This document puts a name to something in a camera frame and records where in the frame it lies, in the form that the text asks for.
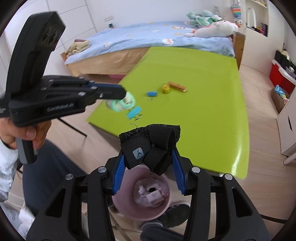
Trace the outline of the person's left hand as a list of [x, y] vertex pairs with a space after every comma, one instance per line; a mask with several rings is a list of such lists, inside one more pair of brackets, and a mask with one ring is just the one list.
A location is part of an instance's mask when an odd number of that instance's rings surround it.
[[16, 138], [32, 141], [34, 150], [38, 150], [44, 145], [51, 124], [51, 121], [45, 121], [36, 126], [19, 128], [10, 118], [1, 118], [1, 140], [11, 149], [17, 148]]

